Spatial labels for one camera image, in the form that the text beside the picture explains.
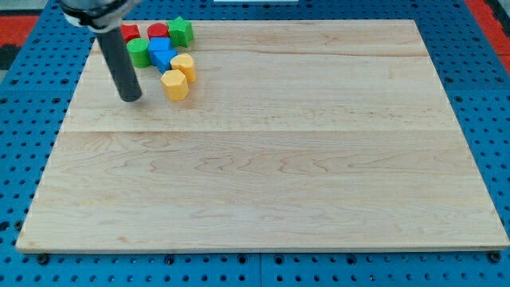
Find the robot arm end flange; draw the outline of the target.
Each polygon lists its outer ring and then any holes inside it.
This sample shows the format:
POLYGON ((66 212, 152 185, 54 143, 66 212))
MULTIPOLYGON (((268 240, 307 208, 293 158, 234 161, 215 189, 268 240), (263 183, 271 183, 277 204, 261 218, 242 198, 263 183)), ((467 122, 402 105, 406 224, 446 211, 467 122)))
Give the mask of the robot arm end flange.
POLYGON ((142 0, 60 0, 65 19, 73 26, 87 27, 94 33, 119 28, 123 18, 142 0))

